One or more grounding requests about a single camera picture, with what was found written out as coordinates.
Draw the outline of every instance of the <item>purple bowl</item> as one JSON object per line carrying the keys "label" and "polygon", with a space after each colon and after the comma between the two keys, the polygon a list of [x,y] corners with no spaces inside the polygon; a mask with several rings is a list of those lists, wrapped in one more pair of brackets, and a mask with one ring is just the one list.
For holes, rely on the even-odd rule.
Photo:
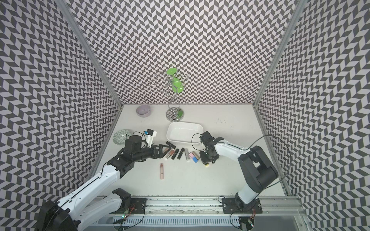
{"label": "purple bowl", "polygon": [[137,107],[136,114],[140,117],[148,117],[150,116],[152,110],[150,109],[150,106],[147,104],[143,104]]}

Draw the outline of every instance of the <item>white ceramic tray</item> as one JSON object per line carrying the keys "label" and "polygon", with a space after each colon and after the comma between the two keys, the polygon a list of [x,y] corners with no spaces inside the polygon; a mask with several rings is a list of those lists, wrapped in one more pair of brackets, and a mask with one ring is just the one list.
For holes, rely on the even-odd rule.
{"label": "white ceramic tray", "polygon": [[[167,140],[177,144],[191,144],[191,138],[195,133],[202,134],[203,127],[197,123],[173,122],[167,130]],[[200,144],[200,135],[195,135],[193,145]]]}

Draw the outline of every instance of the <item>green patterned dish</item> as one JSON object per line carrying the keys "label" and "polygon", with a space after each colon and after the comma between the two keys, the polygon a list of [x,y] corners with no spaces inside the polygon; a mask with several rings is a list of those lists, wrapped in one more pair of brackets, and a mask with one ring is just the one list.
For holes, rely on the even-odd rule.
{"label": "green patterned dish", "polygon": [[127,129],[122,129],[116,132],[113,136],[113,143],[117,145],[125,145],[126,137],[131,136],[131,132]]}

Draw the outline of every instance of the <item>white table surface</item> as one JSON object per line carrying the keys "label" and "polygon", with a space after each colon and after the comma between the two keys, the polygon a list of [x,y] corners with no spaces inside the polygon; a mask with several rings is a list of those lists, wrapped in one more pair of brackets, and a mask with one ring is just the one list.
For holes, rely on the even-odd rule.
{"label": "white table surface", "polygon": [[[165,144],[166,133],[170,122],[166,119],[167,105],[152,105],[152,114],[147,118],[136,115],[137,105],[124,106],[114,133],[121,129],[131,132],[143,132],[147,129],[157,131],[155,144]],[[185,112],[182,122],[199,123],[204,131],[214,138],[219,136],[227,141],[249,147],[262,136],[252,105],[182,105]],[[103,164],[114,157],[123,147],[116,145],[111,136],[108,146],[99,163],[97,171]],[[256,145],[260,146],[271,160],[264,139]],[[194,149],[190,146],[177,145],[177,148]],[[159,165],[164,164],[164,180],[159,178]],[[220,156],[216,163],[205,167],[201,161],[194,163],[185,159],[174,160],[147,159],[136,162],[135,167],[117,182],[107,187],[100,195],[106,196],[117,188],[122,188],[133,196],[232,196],[245,184],[239,163]],[[261,196],[284,196],[280,183],[264,190]]]}

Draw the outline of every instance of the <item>checkered wall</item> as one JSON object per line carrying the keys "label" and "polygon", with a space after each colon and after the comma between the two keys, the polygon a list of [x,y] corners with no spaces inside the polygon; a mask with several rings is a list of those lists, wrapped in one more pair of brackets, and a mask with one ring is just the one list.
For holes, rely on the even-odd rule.
{"label": "checkered wall", "polygon": [[258,105],[315,230],[370,230],[369,9],[310,1]]}
{"label": "checkered wall", "polygon": [[51,0],[0,2],[0,230],[87,177],[118,110]]}
{"label": "checkered wall", "polygon": [[157,71],[187,75],[182,103],[253,102],[297,0],[66,0],[122,103],[166,103]]}

